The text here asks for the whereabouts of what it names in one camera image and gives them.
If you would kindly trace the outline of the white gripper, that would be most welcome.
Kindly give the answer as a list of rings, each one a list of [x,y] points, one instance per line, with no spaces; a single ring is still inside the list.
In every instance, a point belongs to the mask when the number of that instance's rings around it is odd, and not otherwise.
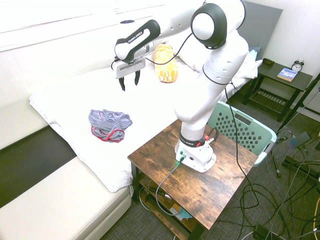
[[[119,80],[121,89],[125,91],[124,77],[135,73],[134,84],[137,86],[140,79],[141,69],[146,66],[146,59],[144,57],[135,60],[132,63],[126,63],[122,60],[117,60],[112,65],[113,76]]]

